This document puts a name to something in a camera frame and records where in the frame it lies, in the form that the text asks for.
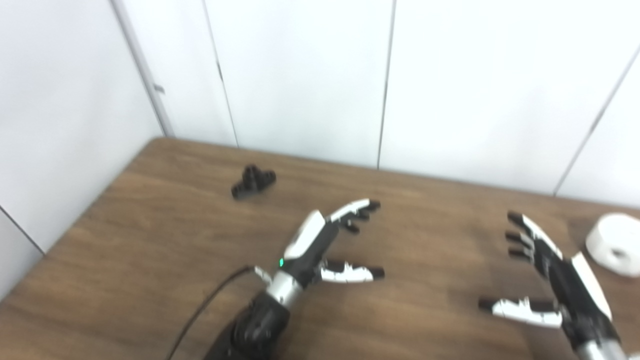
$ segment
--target black fingertip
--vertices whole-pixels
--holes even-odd
[[[367,210],[380,209],[380,201],[369,200],[369,206],[367,206],[366,208],[367,208]]]
[[[511,211],[509,210],[509,212],[507,213],[507,218],[509,219],[509,221],[511,221],[512,223],[519,225],[519,226],[523,226],[524,225],[524,221],[522,220],[522,214],[521,213],[517,213],[515,211]]]
[[[368,268],[373,275],[374,280],[382,280],[385,278],[385,269],[384,268]]]
[[[525,254],[524,251],[520,249],[509,249],[509,256],[511,256],[513,259],[531,262],[531,257]]]
[[[352,234],[360,234],[360,228],[355,225],[345,225],[344,228]]]
[[[488,313],[493,312],[493,306],[496,305],[500,299],[481,297],[478,299],[478,308]]]
[[[505,231],[504,237],[509,241],[515,241],[517,243],[522,243],[522,238],[520,237],[520,233],[516,233],[515,231]]]

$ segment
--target robotic hand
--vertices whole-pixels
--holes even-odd
[[[532,263],[550,283],[557,300],[481,297],[480,309],[532,325],[561,327],[582,360],[627,360],[611,323],[609,304],[582,253],[564,259],[555,243],[525,215],[509,212],[508,218],[522,230],[507,231],[507,240],[522,246],[509,249],[509,255]]]
[[[379,207],[379,202],[363,199],[343,206],[326,218],[318,210],[311,212],[287,246],[280,259],[280,269],[269,286],[225,327],[204,360],[268,360],[279,335],[287,327],[289,310],[309,285],[317,281],[382,279],[385,275],[382,268],[324,258],[340,227],[358,233],[353,221],[368,220],[369,212]]]

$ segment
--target black cable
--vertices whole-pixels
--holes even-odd
[[[248,272],[253,272],[254,268],[255,268],[254,266],[245,266],[243,268],[240,268],[239,270],[236,270],[236,272],[234,272],[233,274],[229,275],[229,277],[227,277],[227,279],[225,279],[220,285],[218,285],[218,287],[215,290],[213,290],[209,294],[209,296],[207,296],[204,299],[204,301],[202,302],[202,304],[200,304],[200,306],[195,311],[195,313],[193,313],[193,315],[191,315],[191,318],[189,318],[189,321],[187,321],[187,323],[184,324],[182,330],[180,331],[180,334],[178,335],[178,337],[176,338],[175,342],[173,343],[173,346],[171,347],[171,351],[169,351],[169,354],[167,355],[166,360],[171,360],[171,358],[173,357],[175,351],[178,349],[178,346],[180,345],[180,342],[182,342],[182,339],[187,334],[187,332],[189,331],[189,329],[191,328],[193,323],[196,321],[198,316],[200,316],[200,314],[202,314],[202,311],[204,311],[204,309],[206,309],[207,306],[209,306],[209,303],[211,303],[213,298],[220,292],[220,290],[222,290],[226,285],[228,285],[230,282],[232,282],[237,277],[239,277],[241,275],[244,275],[244,274],[246,274]]]

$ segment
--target palm of robotic hand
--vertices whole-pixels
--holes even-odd
[[[509,255],[533,264],[550,283],[556,301],[482,297],[479,307],[495,316],[532,325],[562,327],[574,349],[593,340],[618,340],[609,304],[582,253],[565,259],[531,219],[512,211],[508,219],[521,230],[506,232],[507,241],[521,245],[509,249]]]

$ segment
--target robotic finger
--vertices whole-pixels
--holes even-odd
[[[493,316],[540,327],[559,329],[563,321],[562,313],[557,310],[557,304],[553,300],[531,301],[528,297],[516,300],[481,297],[478,300],[478,307]]]
[[[346,261],[326,260],[320,267],[320,280],[327,282],[369,282],[384,277],[385,269],[381,267],[352,265]]]

